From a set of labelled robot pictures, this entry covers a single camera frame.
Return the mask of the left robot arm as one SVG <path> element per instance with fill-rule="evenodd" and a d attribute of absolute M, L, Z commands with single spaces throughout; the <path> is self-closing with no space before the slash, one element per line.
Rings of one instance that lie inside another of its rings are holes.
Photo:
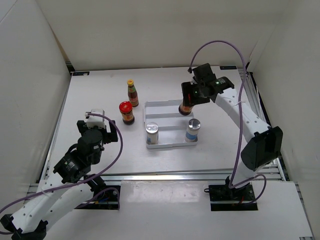
<path fill-rule="evenodd" d="M 122 142 L 123 138 L 114 120 L 90 114 L 87 120 L 79 120 L 80 138 L 70 146 L 53 173 L 32 195 L 19 199 L 25 202 L 15 213 L 5 214 L 0 223 L 4 235 L 13 240 L 43 240 L 47 231 L 73 209 L 82 209 L 91 202 L 120 199 L 120 190 L 106 185 L 99 173 L 90 174 L 91 166 L 100 162 L 104 145 Z"/>

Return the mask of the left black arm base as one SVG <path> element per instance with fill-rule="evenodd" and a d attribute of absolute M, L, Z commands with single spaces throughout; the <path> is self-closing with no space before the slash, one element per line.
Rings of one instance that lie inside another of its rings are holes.
<path fill-rule="evenodd" d="M 75 209 L 80 210 L 119 210 L 121 184 L 106 184 L 100 177 L 91 179 L 86 183 L 92 193 L 92 197 Z"/>

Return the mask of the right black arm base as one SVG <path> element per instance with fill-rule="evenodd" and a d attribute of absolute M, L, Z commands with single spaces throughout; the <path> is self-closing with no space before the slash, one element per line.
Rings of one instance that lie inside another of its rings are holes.
<path fill-rule="evenodd" d="M 212 212 L 257 211 L 258 205 L 253 185 L 247 182 L 240 188 L 229 188 L 230 177 L 224 184 L 210 184 L 203 191 L 209 194 Z"/>

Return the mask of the red-lid sauce jar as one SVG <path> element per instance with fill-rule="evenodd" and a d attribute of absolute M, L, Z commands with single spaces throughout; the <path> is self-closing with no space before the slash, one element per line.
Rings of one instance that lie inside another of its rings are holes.
<path fill-rule="evenodd" d="M 131 125 L 135 121 L 133 114 L 133 106 L 129 101 L 123 101 L 119 104 L 119 111 L 122 116 L 122 121 L 126 125 Z"/>
<path fill-rule="evenodd" d="M 178 111 L 183 116 L 188 116 L 192 113 L 194 105 L 187 105 L 184 101 L 178 107 Z"/>

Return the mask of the white silver-cap shaker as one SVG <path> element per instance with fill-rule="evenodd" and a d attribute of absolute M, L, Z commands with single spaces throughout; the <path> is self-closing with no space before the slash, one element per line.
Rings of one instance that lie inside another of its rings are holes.
<path fill-rule="evenodd" d="M 145 126 L 146 142 L 148 145 L 157 144 L 159 141 L 159 126 L 155 122 L 149 122 Z"/>
<path fill-rule="evenodd" d="M 196 118 L 190 119 L 188 121 L 187 129 L 185 132 L 185 141 L 196 142 L 200 128 L 201 128 L 201 122 L 198 119 Z"/>

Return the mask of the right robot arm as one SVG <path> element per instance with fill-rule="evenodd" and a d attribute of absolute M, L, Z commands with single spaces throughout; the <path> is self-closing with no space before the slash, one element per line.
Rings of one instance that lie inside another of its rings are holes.
<path fill-rule="evenodd" d="M 261 168 L 279 157 L 283 131 L 278 126 L 271 127 L 241 102 L 234 84 L 225 76 L 217 78 L 208 63 L 189 72 L 193 74 L 193 81 L 181 84 L 182 105 L 192 108 L 215 103 L 239 127 L 239 135 L 246 141 L 246 146 L 236 154 L 237 164 L 224 188 L 226 197 L 236 200 L 243 193 L 242 187 L 253 180 Z"/>

